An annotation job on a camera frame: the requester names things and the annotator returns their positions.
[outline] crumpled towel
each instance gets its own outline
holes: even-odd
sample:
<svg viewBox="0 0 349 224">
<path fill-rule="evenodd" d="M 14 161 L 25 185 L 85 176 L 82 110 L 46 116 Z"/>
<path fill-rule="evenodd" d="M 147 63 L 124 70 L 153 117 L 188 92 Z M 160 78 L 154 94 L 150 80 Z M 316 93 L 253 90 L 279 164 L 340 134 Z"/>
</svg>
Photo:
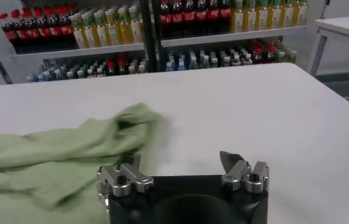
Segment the crumpled towel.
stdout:
<svg viewBox="0 0 349 224">
<path fill-rule="evenodd" d="M 106 223 L 97 168 L 140 155 L 143 170 L 159 120 L 139 103 L 77 129 L 0 135 L 0 224 Z"/>
</svg>

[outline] table leg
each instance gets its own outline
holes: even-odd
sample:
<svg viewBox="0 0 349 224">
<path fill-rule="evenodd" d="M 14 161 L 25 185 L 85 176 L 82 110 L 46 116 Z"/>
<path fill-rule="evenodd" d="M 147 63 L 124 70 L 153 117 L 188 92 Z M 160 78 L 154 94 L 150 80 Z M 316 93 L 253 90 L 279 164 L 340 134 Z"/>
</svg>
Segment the table leg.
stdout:
<svg viewBox="0 0 349 224">
<path fill-rule="evenodd" d="M 307 67 L 307 72 L 313 76 L 315 76 L 318 71 L 320 59 L 322 59 L 322 54 L 325 50 L 326 40 L 326 36 L 323 36 L 320 33 L 316 35 L 315 44 L 312 47 L 311 56 L 309 58 L 309 63 Z"/>
</svg>

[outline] white wall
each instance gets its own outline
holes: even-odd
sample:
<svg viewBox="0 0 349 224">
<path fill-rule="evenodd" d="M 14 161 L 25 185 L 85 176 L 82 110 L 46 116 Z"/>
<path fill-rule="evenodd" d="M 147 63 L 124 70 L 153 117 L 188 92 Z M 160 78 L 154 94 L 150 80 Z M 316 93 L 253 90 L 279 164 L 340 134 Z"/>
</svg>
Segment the white wall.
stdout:
<svg viewBox="0 0 349 224">
<path fill-rule="evenodd" d="M 286 37 L 285 42 L 291 48 L 299 51 L 298 64 L 303 69 L 307 68 L 309 55 L 315 41 L 315 19 L 320 18 L 322 12 L 322 0 L 309 0 L 309 25 L 307 34 Z M 349 16 L 349 0 L 331 0 L 325 13 L 326 18 L 338 18 Z M 349 72 L 349 41 L 328 40 L 318 74 L 332 74 Z"/>
</svg>

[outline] white table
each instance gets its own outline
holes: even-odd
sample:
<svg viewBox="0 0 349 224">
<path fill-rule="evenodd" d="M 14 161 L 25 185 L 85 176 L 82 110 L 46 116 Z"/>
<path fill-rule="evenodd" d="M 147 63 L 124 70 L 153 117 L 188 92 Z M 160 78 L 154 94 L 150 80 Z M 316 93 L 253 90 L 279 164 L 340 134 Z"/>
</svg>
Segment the white table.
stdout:
<svg viewBox="0 0 349 224">
<path fill-rule="evenodd" d="M 318 33 L 307 67 L 307 72 L 316 75 L 327 39 L 349 40 L 349 17 L 316 20 Z"/>
<path fill-rule="evenodd" d="M 269 223 L 349 223 L 349 102 L 289 63 L 0 86 L 0 133 L 137 102 L 168 123 L 148 174 L 222 174 L 219 151 L 240 153 L 270 166 Z"/>
</svg>

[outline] shelf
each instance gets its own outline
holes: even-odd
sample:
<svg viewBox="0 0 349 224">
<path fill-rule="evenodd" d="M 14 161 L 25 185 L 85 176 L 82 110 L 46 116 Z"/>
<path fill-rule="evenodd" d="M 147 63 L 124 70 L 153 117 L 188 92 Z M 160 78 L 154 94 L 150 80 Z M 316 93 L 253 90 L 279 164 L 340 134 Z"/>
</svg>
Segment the shelf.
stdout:
<svg viewBox="0 0 349 224">
<path fill-rule="evenodd" d="M 94 47 L 86 49 L 76 49 L 67 51 L 51 51 L 51 52 L 40 52 L 31 54 L 16 54 L 11 55 L 12 58 L 35 58 L 35 59 L 52 59 L 52 58 L 67 58 L 67 57 L 78 57 L 84 55 L 98 55 L 98 54 L 110 54 L 117 52 L 127 52 L 127 51 L 141 51 L 144 50 L 144 45 L 142 43 L 138 44 L 124 44 L 115 45 L 108 47 Z"/>
<path fill-rule="evenodd" d="M 280 29 L 259 30 L 250 32 L 227 33 L 219 35 L 207 35 L 201 37 L 179 38 L 161 41 L 162 47 L 176 47 L 193 44 L 218 43 L 226 41 L 247 40 L 254 38 L 276 37 L 284 35 L 292 35 L 295 33 L 305 32 L 308 26 L 297 26 Z"/>
</svg>

